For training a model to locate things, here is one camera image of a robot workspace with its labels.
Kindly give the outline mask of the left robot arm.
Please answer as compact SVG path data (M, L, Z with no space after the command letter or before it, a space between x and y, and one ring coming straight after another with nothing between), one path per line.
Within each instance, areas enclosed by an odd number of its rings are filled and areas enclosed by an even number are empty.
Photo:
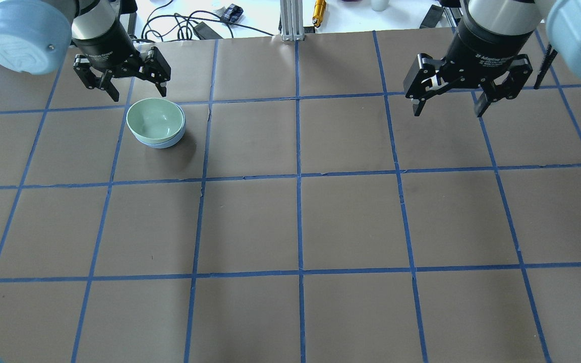
M48 74L74 46L79 80L118 101L113 79L140 77L144 65L121 21L137 8L134 1L0 1L0 65Z

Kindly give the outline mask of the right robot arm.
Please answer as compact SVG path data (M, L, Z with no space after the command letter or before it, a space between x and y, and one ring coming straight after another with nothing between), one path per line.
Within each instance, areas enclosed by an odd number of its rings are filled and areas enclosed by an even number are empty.
M383 92L353 93L353 94L321 94L300 96L300 57L297 40L305 35L317 32L323 19L329 18L327 1L310 1L315 4L313 24L302 25L302 1L280 1L279 30L277 34L242 24L230 18L232 8L216 11L216 14L205 10L195 10L189 15L156 14L171 2L155 7L150 16L145 19L145 27L132 35L132 41L153 43L148 34L154 34L154 41L184 41L196 37L200 39L218 39L201 34L202 31L192 28L192 24L216 23L225 25L233 37L233 27L248 29L258 34L269 35L283 39L286 43L294 43L296 68L295 97L264 97L262 99L244 99L243 101L331 99L339 97L381 96L387 101L389 96L405 96L413 107L413 115L419 116L431 97L445 92L471 91L477 96L474 104L476 117L482 117L487 108L500 100L515 99L525 87L533 68L526 54L517 54L524 47L539 26L540 21L546 21L549 44L544 62L540 65L535 83L535 89L540 87L545 74L555 59L558 51L565 56L566 64L575 76L581 78L581 1L437 1L440 3L440 13L456 9L462 16L453 20L449 15L454 37L443 59L436 59L426 53L418 53L408 72L404 72L404 92L388 92L386 87L386 71L389 64L381 60L380 43L374 43L379 64ZM158 32L152 29L150 23L158 19L172 18L176 21L168 32Z

